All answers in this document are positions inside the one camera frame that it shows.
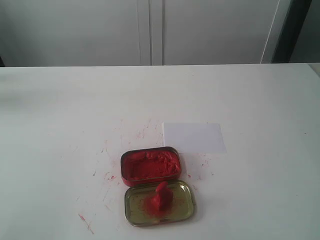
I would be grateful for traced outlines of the white paper sheet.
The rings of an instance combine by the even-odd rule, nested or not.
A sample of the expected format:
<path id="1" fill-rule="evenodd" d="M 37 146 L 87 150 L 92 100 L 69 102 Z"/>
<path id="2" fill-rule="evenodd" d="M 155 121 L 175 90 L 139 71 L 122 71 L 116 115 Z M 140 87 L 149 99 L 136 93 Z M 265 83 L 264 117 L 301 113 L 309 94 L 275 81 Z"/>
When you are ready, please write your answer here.
<path id="1" fill-rule="evenodd" d="M 163 145 L 183 154 L 224 154 L 227 152 L 218 123 L 162 124 Z"/>

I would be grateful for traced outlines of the gold tin lid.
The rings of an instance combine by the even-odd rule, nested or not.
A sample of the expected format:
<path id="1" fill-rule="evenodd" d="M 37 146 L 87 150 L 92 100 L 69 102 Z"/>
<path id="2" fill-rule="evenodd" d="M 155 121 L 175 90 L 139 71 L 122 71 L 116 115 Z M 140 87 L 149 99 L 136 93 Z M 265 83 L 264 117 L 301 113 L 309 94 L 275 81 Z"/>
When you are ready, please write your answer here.
<path id="1" fill-rule="evenodd" d="M 167 187 L 173 192 L 173 200 L 165 210 L 156 210 L 151 199 L 156 195 L 158 182 L 130 187 L 124 194 L 126 220 L 135 227 L 170 224 L 189 219 L 196 209 L 194 194 L 182 180 L 171 180 Z"/>

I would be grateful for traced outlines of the red ink tin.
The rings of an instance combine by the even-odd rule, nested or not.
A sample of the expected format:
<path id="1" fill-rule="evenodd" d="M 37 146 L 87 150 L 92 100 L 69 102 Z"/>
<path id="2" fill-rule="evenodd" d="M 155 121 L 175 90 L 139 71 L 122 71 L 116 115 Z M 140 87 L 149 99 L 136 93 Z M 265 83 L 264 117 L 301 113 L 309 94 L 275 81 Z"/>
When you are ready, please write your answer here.
<path id="1" fill-rule="evenodd" d="M 136 149 L 120 158 L 120 173 L 125 185 L 176 180 L 182 173 L 178 151 L 171 146 Z"/>

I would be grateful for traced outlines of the red stamp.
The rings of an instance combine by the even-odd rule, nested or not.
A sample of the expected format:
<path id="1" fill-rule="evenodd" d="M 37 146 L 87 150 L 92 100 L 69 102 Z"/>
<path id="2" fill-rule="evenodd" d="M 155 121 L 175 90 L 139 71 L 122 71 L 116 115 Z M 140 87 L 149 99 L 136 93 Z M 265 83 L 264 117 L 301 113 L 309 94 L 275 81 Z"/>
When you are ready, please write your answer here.
<path id="1" fill-rule="evenodd" d="M 153 215 L 164 214 L 172 205 L 173 191 L 168 188 L 168 182 L 161 182 L 155 189 L 155 195 L 150 199 L 150 211 Z"/>

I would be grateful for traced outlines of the white cabinet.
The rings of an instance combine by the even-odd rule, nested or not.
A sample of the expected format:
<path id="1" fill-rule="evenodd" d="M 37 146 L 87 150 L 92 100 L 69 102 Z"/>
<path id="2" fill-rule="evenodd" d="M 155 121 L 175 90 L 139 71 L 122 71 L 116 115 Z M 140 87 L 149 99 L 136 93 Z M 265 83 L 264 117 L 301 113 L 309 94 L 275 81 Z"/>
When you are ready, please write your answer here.
<path id="1" fill-rule="evenodd" d="M 288 0 L 3 0 L 7 67 L 270 63 Z"/>

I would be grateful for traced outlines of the dark vertical post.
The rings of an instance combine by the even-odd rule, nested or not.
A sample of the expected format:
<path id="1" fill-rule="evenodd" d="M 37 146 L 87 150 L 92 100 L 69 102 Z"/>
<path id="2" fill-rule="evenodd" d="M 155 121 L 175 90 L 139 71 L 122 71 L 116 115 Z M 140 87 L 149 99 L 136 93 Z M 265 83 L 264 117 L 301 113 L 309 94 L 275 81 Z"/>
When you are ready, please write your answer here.
<path id="1" fill-rule="evenodd" d="M 271 63 L 289 63 L 312 0 L 291 0 Z"/>

